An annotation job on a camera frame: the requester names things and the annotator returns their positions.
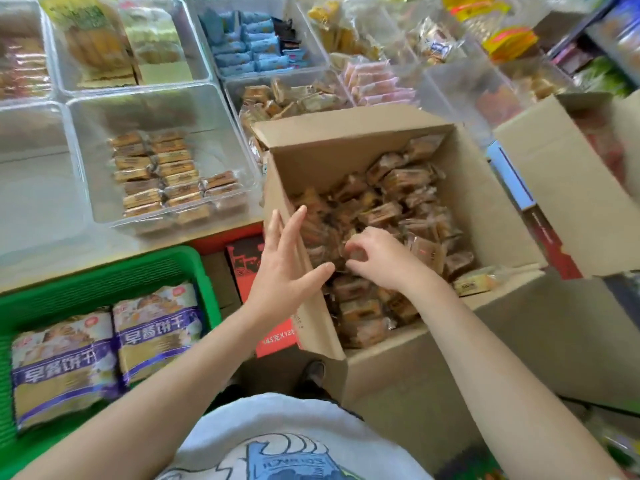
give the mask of open cardboard box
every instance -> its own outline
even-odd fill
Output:
[[[264,188],[266,219],[279,209],[285,223],[293,212],[287,196],[309,186],[325,192],[348,173],[366,170],[382,153],[402,149],[411,138],[447,134],[432,160],[447,174],[438,194],[464,231],[476,265],[521,271],[496,290],[463,300],[476,310],[505,299],[543,274],[544,257],[464,128],[413,106],[392,104],[266,121],[253,129],[273,154]],[[299,275],[312,269],[302,239],[296,256]],[[391,338],[367,349],[344,351],[320,291],[298,309],[294,325],[303,350],[347,359],[350,399],[417,372],[424,364],[405,359],[412,347],[425,346],[422,339],[436,352],[423,323],[399,328]]]
[[[571,119],[583,109],[600,111],[625,147],[628,192]],[[495,136],[585,278],[640,269],[640,91],[551,96]]]

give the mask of right hand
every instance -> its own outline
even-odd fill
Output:
[[[430,271],[395,237],[377,227],[367,227],[354,235],[344,245],[344,250],[347,255],[363,250],[367,254],[367,260],[349,259],[347,268],[383,288],[403,292],[415,279],[416,273]]]

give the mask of hand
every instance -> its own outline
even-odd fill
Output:
[[[296,245],[306,215],[307,208],[303,205],[280,231],[282,218],[274,210],[265,233],[260,270],[245,306],[251,308],[254,315],[267,315],[269,330],[292,316],[335,271],[333,263],[328,262],[296,277],[300,267],[296,264]]]
[[[351,272],[373,281],[382,288],[402,293],[415,279],[416,273],[424,274],[430,271],[395,237],[377,227],[367,227],[362,233],[354,235],[344,245],[344,250],[347,254],[359,250],[367,254],[366,261],[347,261],[347,267]]]

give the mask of forearm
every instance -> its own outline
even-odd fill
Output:
[[[427,323],[480,432],[510,478],[622,478],[580,422],[446,282],[428,269],[416,274],[402,291]]]
[[[16,478],[144,479],[158,474],[213,398],[268,333],[267,321],[262,318],[242,307]]]

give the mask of bag of biscuits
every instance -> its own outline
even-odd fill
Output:
[[[113,307],[118,357],[127,386],[146,379],[194,345],[203,313],[191,283],[164,286]]]
[[[18,431],[82,411],[119,395],[108,308],[78,315],[12,343],[12,382]]]

